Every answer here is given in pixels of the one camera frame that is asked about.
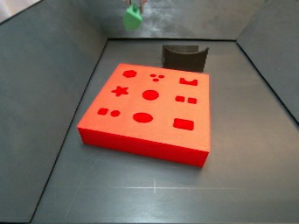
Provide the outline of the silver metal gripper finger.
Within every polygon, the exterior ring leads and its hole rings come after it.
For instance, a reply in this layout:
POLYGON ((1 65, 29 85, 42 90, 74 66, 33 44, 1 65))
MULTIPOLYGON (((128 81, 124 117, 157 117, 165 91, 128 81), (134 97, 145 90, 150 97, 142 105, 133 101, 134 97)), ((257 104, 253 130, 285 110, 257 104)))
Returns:
POLYGON ((146 3, 146 0, 140 0, 140 13, 144 13, 145 3, 146 3))

